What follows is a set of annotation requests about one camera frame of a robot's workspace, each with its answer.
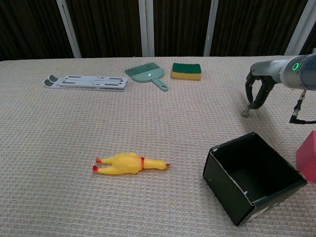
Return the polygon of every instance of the sponge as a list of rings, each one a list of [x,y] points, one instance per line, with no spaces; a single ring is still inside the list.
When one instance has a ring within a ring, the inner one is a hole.
[[[182,80],[201,80],[201,66],[199,64],[174,63],[171,77]]]

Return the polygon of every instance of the rubber chicken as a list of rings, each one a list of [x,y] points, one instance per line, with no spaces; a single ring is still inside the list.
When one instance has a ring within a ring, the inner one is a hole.
[[[112,164],[110,167],[99,168],[96,165],[92,170],[102,174],[136,174],[143,169],[166,169],[170,164],[161,159],[144,158],[135,153],[119,153],[110,158],[97,157],[97,163]]]

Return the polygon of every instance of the red object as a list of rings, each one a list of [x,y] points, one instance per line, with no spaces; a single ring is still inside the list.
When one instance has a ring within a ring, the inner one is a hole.
[[[92,170],[93,171],[98,171],[99,167],[97,167],[96,165],[93,166]]]
[[[296,168],[316,183],[316,131],[312,131],[296,152]]]

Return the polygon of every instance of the beige textured tablecloth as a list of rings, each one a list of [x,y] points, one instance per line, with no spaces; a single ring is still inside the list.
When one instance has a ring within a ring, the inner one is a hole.
[[[167,57],[15,61],[0,71],[0,236],[316,236],[316,184],[235,227],[202,178],[210,147],[251,131],[294,167],[315,125],[289,124],[301,91],[276,85],[249,118],[249,67],[272,57]],[[130,80],[125,92],[48,89],[48,75],[126,76],[148,62],[169,85]],[[200,63],[201,81],[170,77],[172,63]],[[308,92],[300,118],[316,119]],[[106,176],[97,156],[133,151],[164,170]]]

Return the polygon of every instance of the black box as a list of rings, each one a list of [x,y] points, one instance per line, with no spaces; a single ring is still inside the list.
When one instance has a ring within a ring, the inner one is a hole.
[[[307,184],[255,132],[211,148],[203,178],[236,226],[284,201]]]

